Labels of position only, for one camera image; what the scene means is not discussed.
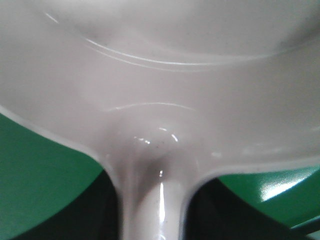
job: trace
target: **stem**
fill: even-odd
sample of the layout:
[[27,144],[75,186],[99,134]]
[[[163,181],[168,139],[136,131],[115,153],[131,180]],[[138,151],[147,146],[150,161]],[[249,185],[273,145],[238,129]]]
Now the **stem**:
[[122,240],[179,240],[186,191],[178,181],[164,178],[163,170],[157,172],[142,181],[129,174],[124,182]]

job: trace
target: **white glossy surface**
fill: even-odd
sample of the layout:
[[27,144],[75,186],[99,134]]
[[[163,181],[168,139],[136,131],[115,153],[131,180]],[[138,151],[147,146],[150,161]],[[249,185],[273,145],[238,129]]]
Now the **white glossy surface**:
[[210,178],[320,163],[318,1],[154,4],[0,2],[1,113],[105,167],[124,240],[178,239]]

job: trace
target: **white ceramic dish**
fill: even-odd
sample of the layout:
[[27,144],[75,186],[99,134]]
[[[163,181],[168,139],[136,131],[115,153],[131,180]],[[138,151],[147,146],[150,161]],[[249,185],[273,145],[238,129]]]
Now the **white ceramic dish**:
[[0,2],[0,111],[100,162],[123,240],[211,178],[320,163],[320,2]]

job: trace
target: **glossy plastic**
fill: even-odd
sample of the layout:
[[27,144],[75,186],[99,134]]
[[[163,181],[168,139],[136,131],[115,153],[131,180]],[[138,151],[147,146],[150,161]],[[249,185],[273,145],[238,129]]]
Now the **glossy plastic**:
[[124,240],[181,238],[211,178],[320,163],[319,3],[170,4],[0,3],[0,111],[106,169]]

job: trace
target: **green surface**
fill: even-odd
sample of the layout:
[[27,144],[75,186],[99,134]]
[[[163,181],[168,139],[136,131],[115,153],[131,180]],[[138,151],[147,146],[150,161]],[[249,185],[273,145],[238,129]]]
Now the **green surface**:
[[247,203],[288,227],[320,215],[320,167],[220,179]]
[[[0,115],[0,240],[42,223],[102,171],[90,157]],[[293,227],[320,215],[320,167],[220,178],[258,210]]]
[[101,170],[90,157],[0,115],[0,240],[60,211]]

